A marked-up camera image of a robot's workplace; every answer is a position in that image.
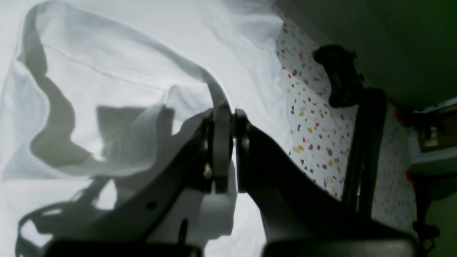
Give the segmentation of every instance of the speckled fabric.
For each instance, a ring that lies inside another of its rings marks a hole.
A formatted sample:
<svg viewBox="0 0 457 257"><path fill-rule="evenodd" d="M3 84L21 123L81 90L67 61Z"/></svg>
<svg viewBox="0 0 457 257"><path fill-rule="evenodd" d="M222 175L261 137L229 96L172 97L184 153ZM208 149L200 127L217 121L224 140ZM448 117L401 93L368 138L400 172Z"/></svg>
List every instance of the speckled fabric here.
<svg viewBox="0 0 457 257"><path fill-rule="evenodd" d="M277 10L284 26L276 41L288 99L293 147L290 158L329 195L341 200L357 106L331 108L330 81L312 51L319 48L293 21ZM389 103L380 149L372 218L413 233L415 196L406 180L410 166L405 128Z"/></svg>

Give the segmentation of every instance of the confetti print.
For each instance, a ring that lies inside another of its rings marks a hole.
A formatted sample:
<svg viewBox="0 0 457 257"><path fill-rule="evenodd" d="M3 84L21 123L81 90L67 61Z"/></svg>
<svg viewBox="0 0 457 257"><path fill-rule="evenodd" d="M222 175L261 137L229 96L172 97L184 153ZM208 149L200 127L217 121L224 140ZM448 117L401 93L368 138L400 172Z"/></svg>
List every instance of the confetti print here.
<svg viewBox="0 0 457 257"><path fill-rule="evenodd" d="M357 107L329 106L330 81L324 68L312 57L312 51L319 46L282 11L278 9L277 13L285 23L278 36L276 53L282 65L288 104L294 106L287 118L291 128L297 129L291 130L294 146L289 156L323 191L341 200ZM389 105L389 108L372 218L411 232L416 211L414 191L404 176L410 166L407 137L395 119L394 107Z"/></svg>

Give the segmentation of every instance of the black plastic part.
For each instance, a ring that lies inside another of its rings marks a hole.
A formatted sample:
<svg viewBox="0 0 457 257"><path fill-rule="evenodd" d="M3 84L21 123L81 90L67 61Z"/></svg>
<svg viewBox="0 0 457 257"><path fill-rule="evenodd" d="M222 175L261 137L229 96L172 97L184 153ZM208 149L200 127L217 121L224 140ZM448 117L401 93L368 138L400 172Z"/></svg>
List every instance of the black plastic part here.
<svg viewBox="0 0 457 257"><path fill-rule="evenodd" d="M187 220L183 220L181 222L181 226L179 227L178 244L180 245L184 245L184 242L186 241L188 223L189 222Z"/></svg>
<svg viewBox="0 0 457 257"><path fill-rule="evenodd" d="M457 178L457 172L450 172L450 173L445 173L445 174L439 174L439 175L426 175L426 174L421 174L421 173L411 173L411 180L415 183L421 183L421 184L433 184L435 182L441 182L447 179L453 179Z"/></svg>
<svg viewBox="0 0 457 257"><path fill-rule="evenodd" d="M250 124L242 111L235 119L237 124L246 125L236 133L239 185L255 201L266 223L293 215L291 218L299 221L296 226L308 230L303 239L409 237L330 197L290 161L273 139ZM273 200L282 202L288 210L283 214Z"/></svg>
<svg viewBox="0 0 457 257"><path fill-rule="evenodd" d="M154 256L201 257L197 247L184 245L159 245L137 242L84 242L57 241L48 250L47 257L100 257L100 256Z"/></svg>
<svg viewBox="0 0 457 257"><path fill-rule="evenodd" d="M363 92L346 169L342 203L366 218L371 217L386 109L387 97L382 90L368 88Z"/></svg>
<svg viewBox="0 0 457 257"><path fill-rule="evenodd" d="M194 136L179 151L173 161L147 187L129 201L98 221L71 235L71 238L99 241L136 241L146 238L171 208L183 188L190 183L201 184L208 162L207 128L205 121Z"/></svg>
<svg viewBox="0 0 457 257"><path fill-rule="evenodd" d="M233 141L230 134L232 113L227 103L215 110L212 148L213 180L216 193L226 193L229 185L229 166L232 157Z"/></svg>
<svg viewBox="0 0 457 257"><path fill-rule="evenodd" d="M439 184L440 181L442 180L430 179L429 181L417 182L414 185L414 191L416 194L417 221L413 222L413 228L417 232L419 239L420 257L425 257L431 250L433 250L433 248L435 248L435 238L440 236L440 230L437 227L425 224L425 216L433 200L432 196L429 194L430 185Z"/></svg>
<svg viewBox="0 0 457 257"><path fill-rule="evenodd" d="M409 239L308 240L275 242L266 246L263 257L413 257Z"/></svg>
<svg viewBox="0 0 457 257"><path fill-rule="evenodd" d="M322 64L330 79L332 92L329 104L333 108L358 103L363 85L354 67L354 54L339 45L322 46L313 52L314 60Z"/></svg>

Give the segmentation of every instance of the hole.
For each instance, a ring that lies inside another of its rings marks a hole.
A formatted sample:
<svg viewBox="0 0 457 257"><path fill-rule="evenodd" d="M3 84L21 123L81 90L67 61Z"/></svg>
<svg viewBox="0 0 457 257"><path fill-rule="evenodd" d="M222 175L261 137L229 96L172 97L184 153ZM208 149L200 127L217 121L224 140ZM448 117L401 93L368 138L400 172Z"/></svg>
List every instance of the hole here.
<svg viewBox="0 0 457 257"><path fill-rule="evenodd" d="M92 205L99 210L112 210L117 201L117 190L111 179L94 199Z"/></svg>
<svg viewBox="0 0 457 257"><path fill-rule="evenodd" d="M187 220L182 220L181 222L181 227L179 228L178 244L182 245L186 241L188 223L189 222Z"/></svg>
<svg viewBox="0 0 457 257"><path fill-rule="evenodd" d="M24 239L30 241L30 243L39 248L44 247L53 238L52 234L41 234L40 232L38 232L37 227L31 220L28 220L20 228L20 234Z"/></svg>
<svg viewBox="0 0 457 257"><path fill-rule="evenodd" d="M50 210L50 211L43 212L41 215L50 216L50 215L57 215L57 214L61 214L61 213L62 213L61 209L53 209L53 210Z"/></svg>
<svg viewBox="0 0 457 257"><path fill-rule="evenodd" d="M157 207L157 203L156 202L150 202L146 205L146 209L148 210L153 210Z"/></svg>
<svg viewBox="0 0 457 257"><path fill-rule="evenodd" d="M70 199L70 201L73 202L73 203L76 202L76 201L78 201L79 198L83 195L83 193L84 193L84 189L79 190L79 191Z"/></svg>

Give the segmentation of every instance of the white fabric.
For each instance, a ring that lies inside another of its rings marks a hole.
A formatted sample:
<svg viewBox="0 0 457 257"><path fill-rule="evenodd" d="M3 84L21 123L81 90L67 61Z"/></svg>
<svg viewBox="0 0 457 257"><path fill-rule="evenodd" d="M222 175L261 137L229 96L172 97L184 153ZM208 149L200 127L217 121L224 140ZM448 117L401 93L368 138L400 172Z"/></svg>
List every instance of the white fabric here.
<svg viewBox="0 0 457 257"><path fill-rule="evenodd" d="M212 107L198 65L216 78L232 110L244 109L290 149L274 54L282 21L268 3L68 0L76 7L33 7L38 2L0 2L1 256L14 255L23 215L68 201L89 176L151 166L157 138L150 128L163 106L175 109L173 134ZM99 200L105 208L115 201L107 192ZM259 210L241 194L232 235L210 241L205 254L258 256L264 243Z"/></svg>

